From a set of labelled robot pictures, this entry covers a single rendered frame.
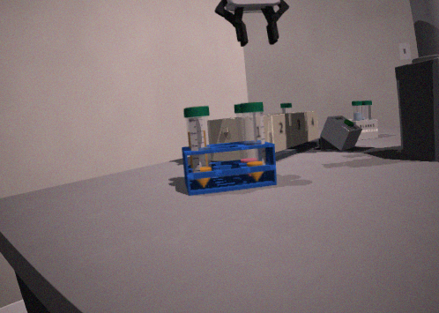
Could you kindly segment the white tube rack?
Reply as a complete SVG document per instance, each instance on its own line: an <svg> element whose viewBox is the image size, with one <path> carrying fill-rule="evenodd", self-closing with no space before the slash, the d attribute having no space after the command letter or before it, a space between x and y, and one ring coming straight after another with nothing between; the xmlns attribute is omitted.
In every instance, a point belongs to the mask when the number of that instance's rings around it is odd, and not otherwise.
<svg viewBox="0 0 439 313"><path fill-rule="evenodd" d="M348 119L348 120L356 123L358 126L362 128L358 140L378 138L378 125L376 119L362 120L362 121L354 121L353 119Z"/></svg>

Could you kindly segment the blue tube rack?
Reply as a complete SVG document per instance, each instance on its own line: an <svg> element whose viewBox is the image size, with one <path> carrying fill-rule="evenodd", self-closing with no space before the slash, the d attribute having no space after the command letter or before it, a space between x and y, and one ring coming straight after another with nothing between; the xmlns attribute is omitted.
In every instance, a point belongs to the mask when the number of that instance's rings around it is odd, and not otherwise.
<svg viewBox="0 0 439 313"><path fill-rule="evenodd" d="M209 194L216 192L224 192L231 190L245 190L251 188L258 188L264 186L275 185L277 181L276 176L276 159L275 151L272 143L265 142L262 145L245 145L239 144L239 142L222 143L210 145L211 149L204 151L191 151L188 146L182 147L182 158L186 173L187 168L187 183L189 196ZM240 160L229 160L212 162L212 171L192 173L192 168L188 165L187 155L205 154L205 153L222 153L230 151L248 150L265 148L266 165L248 167L246 163L241 163ZM184 157L185 156L185 157ZM271 170L271 171L269 171ZM262 172L259 181L255 181L251 176L247 176L247 173ZM242 174L242 175L240 175ZM227 175L227 176L225 176ZM219 176L219 177L217 177ZM206 187L201 187L196 180L209 178Z"/></svg>

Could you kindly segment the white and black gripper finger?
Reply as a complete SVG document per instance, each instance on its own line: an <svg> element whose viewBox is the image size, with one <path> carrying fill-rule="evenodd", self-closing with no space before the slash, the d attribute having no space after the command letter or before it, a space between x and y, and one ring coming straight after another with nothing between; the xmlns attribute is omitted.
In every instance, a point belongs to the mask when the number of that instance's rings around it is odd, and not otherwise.
<svg viewBox="0 0 439 313"><path fill-rule="evenodd" d="M282 14L289 8L289 5L284 1L280 0L278 4L279 9L275 12L272 6L265 6L265 8L261 8L268 26L266 27L269 44L273 45L278 41L279 32L277 27L277 21L282 16Z"/></svg>
<svg viewBox="0 0 439 313"><path fill-rule="evenodd" d="M242 22L243 7L237 7L233 14L225 9L226 5L227 0L221 0L215 9L215 12L235 27L237 41L241 43L241 47L244 47L249 41L246 26Z"/></svg>

